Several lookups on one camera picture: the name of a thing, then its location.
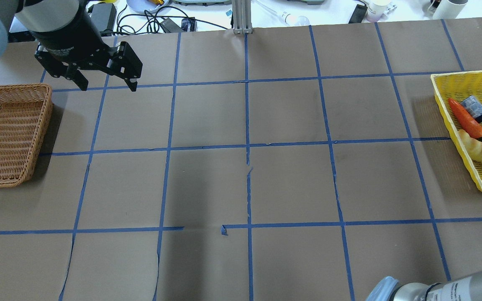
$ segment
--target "toy carrot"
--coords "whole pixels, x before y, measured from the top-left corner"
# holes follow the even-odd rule
[[[463,130],[465,130],[472,138],[478,139],[482,137],[482,126],[475,121],[470,113],[468,113],[460,103],[457,103],[456,100],[450,98],[448,99],[448,102]]]

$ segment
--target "white cylinder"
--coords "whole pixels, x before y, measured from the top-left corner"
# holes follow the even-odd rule
[[[455,19],[467,3],[468,0],[442,0],[433,19]]]
[[[377,22],[382,17],[386,10],[386,6],[390,4],[391,0],[371,0],[367,6],[366,20],[369,22]]]

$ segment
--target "metal post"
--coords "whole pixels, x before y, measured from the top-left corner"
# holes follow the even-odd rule
[[[250,0],[232,0],[233,32],[252,33]]]

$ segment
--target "white table surface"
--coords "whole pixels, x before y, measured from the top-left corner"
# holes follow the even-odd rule
[[[304,15],[310,19],[311,25],[327,25],[327,24],[345,24],[354,11],[354,8],[360,2],[356,0],[325,0],[321,5],[307,5],[304,2],[289,2],[287,0],[261,0],[267,6],[276,11],[287,11],[296,15]],[[388,21],[412,21],[412,20],[428,20],[432,16],[425,13],[428,0],[392,0],[397,8],[390,12],[388,17],[383,16],[380,22]],[[117,10],[120,11],[126,5],[126,0],[118,0],[115,2]],[[196,19],[206,20],[212,23],[222,25],[230,28],[230,17],[226,12],[231,9],[229,5],[179,5],[170,3],[185,11],[190,17]],[[258,3],[252,2],[252,26],[257,27],[285,27],[285,23],[281,22],[278,17],[271,15],[265,11]],[[134,13],[130,8],[123,12],[123,15]],[[171,9],[163,9],[159,15],[182,15],[182,13]],[[476,18],[482,17],[482,0],[469,0],[467,5],[463,8],[457,18]],[[146,21],[145,17],[127,17],[122,24],[136,26],[138,29]],[[174,19],[178,25],[181,23],[181,18]],[[220,28],[206,23],[197,22],[197,31],[213,31]]]

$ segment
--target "yellow basket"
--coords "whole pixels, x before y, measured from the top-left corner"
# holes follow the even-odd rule
[[[470,95],[474,95],[482,103],[482,71],[433,74],[431,75],[431,80],[434,86],[434,96],[449,135],[457,147],[466,169],[476,183],[477,189],[482,191],[482,162],[472,161],[470,156],[468,156],[459,135],[457,135],[461,125],[453,115],[447,102],[447,99],[450,97],[457,101],[462,101]]]

